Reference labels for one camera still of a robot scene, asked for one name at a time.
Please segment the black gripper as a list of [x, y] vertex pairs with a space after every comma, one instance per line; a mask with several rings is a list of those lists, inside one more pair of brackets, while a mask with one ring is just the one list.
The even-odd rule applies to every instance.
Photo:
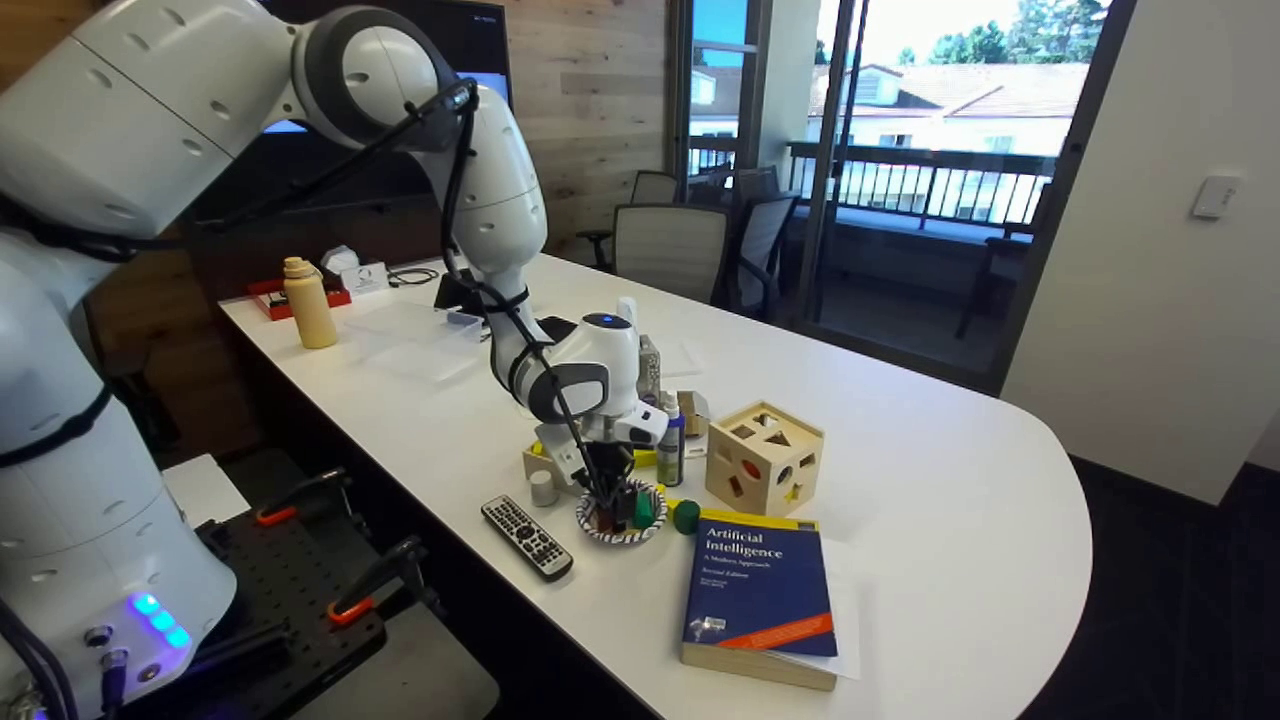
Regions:
[[588, 412], [572, 422], [541, 422], [537, 440], [586, 477], [588, 496], [612, 496], [631, 470], [631, 453], [652, 446], [664, 426], [660, 406], [637, 405], [621, 414]]

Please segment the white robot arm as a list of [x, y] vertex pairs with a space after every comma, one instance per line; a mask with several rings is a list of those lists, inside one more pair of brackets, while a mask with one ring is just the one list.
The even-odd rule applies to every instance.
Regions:
[[259, 0], [114, 0], [0, 95], [6, 201], [40, 254], [146, 244], [276, 121], [422, 164], [447, 268], [488, 317], [491, 376], [586, 489], [621, 489], [627, 453], [664, 433], [637, 392], [640, 335], [610, 317], [593, 354], [550, 354], [526, 286], [550, 220], [522, 122], [387, 7], [288, 24]]

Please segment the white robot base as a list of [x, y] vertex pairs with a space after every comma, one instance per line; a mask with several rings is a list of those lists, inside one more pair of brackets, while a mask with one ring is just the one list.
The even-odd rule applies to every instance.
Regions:
[[237, 571], [191, 533], [75, 343], [73, 313], [110, 273], [20, 226], [0, 244], [6, 696], [34, 681], [61, 720], [180, 681], [237, 599]]

